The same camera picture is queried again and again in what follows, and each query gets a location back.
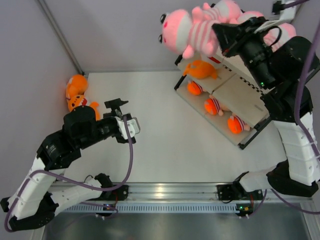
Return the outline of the pink striped plush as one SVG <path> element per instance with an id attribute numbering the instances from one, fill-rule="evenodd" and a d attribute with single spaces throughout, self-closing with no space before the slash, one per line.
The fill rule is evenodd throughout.
<path id="1" fill-rule="evenodd" d="M 219 23 L 236 24 L 242 10 L 234 0 L 220 0 L 213 7 L 205 2 L 202 7 L 196 6 L 191 15 L 194 23 L 201 21 L 218 21 Z"/>
<path id="2" fill-rule="evenodd" d="M 274 45 L 272 45 L 281 30 L 281 36 Z M 271 46 L 272 51 L 277 51 L 281 46 L 283 46 L 287 41 L 289 41 L 291 38 L 295 37 L 297 35 L 296 29 L 292 24 L 289 23 L 283 23 L 278 26 L 278 28 L 273 28 L 269 30 L 269 32 L 263 37 L 263 40 L 266 45 Z"/>
<path id="3" fill-rule="evenodd" d="M 242 13 L 238 18 L 237 18 L 237 23 L 238 24 L 242 24 L 245 21 L 247 21 L 250 18 L 254 18 L 254 17 L 263 17 L 264 15 L 259 12 L 259 11 L 255 11 L 255 10 L 251 10 L 251 11 L 246 11 L 244 13 Z"/>
<path id="4" fill-rule="evenodd" d="M 164 13 L 160 23 L 158 41 L 183 59 L 192 58 L 196 52 L 207 57 L 216 54 L 219 43 L 213 25 L 220 22 L 206 18 L 199 7 L 192 14 L 185 9 Z"/>

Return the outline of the orange shark plush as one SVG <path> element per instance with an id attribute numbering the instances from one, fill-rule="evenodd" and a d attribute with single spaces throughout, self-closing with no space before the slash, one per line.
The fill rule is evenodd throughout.
<path id="1" fill-rule="evenodd" d="M 215 57 L 202 57 L 196 55 L 187 60 L 188 63 L 183 69 L 182 75 L 189 75 L 193 78 L 202 80 L 208 77 L 217 79 L 218 69 L 223 67 L 223 63 L 217 60 Z"/>
<path id="2" fill-rule="evenodd" d="M 101 119 L 101 115 L 99 113 L 98 107 L 100 106 L 98 102 L 96 101 L 90 101 L 87 97 L 84 95 L 74 95 L 70 99 L 67 100 L 67 106 L 68 110 L 71 112 L 76 107 L 81 106 L 88 106 L 94 109 L 95 112 L 95 119 L 98 121 Z"/>
<path id="3" fill-rule="evenodd" d="M 83 95 L 87 89 L 87 79 L 81 74 L 76 74 L 69 79 L 66 85 L 65 97 L 70 100 L 73 96 Z"/>

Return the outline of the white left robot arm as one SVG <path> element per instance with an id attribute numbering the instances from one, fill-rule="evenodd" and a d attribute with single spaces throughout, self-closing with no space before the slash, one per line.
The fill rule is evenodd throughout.
<path id="1" fill-rule="evenodd" d="M 81 157 L 81 151 L 108 138 L 133 146 L 140 133 L 138 119 L 123 114 L 125 101 L 106 101 L 110 109 L 97 120 L 87 105 L 75 107 L 63 118 L 62 129 L 48 135 L 39 146 L 32 167 L 14 195 L 3 198 L 6 213 L 5 230 L 9 233 L 35 230 L 47 225 L 59 213 L 88 200 L 107 200 L 122 184 L 113 184 L 106 174 L 98 174 L 87 182 L 73 181 L 73 187 L 50 191 L 56 180 L 65 180 L 65 171 Z"/>

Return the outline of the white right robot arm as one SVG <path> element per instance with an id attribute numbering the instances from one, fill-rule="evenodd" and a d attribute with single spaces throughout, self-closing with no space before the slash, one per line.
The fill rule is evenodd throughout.
<path id="1" fill-rule="evenodd" d="M 286 159 L 267 170 L 247 171 L 233 182 L 240 199 L 256 190 L 312 197 L 319 189 L 320 152 L 313 130 L 313 103 L 306 82 L 320 69 L 316 44 L 294 36 L 279 49 L 267 45 L 266 19 L 252 17 L 241 24 L 215 23 L 222 55 L 239 56 L 260 88 L 270 119 L 279 132 Z"/>

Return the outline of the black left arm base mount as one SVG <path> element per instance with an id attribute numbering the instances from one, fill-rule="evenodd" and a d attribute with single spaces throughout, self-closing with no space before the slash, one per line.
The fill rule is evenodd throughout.
<path id="1" fill-rule="evenodd" d="M 98 198 L 89 199 L 90 201 L 124 201 L 129 195 L 129 185 L 125 184 L 112 192 L 102 193 Z"/>

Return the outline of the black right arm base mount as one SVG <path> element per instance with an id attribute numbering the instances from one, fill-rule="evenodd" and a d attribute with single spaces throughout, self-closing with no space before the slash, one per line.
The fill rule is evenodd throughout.
<path id="1" fill-rule="evenodd" d="M 218 184 L 216 186 L 218 199 L 222 202 L 262 200 L 262 190 L 247 192 L 239 184 Z"/>

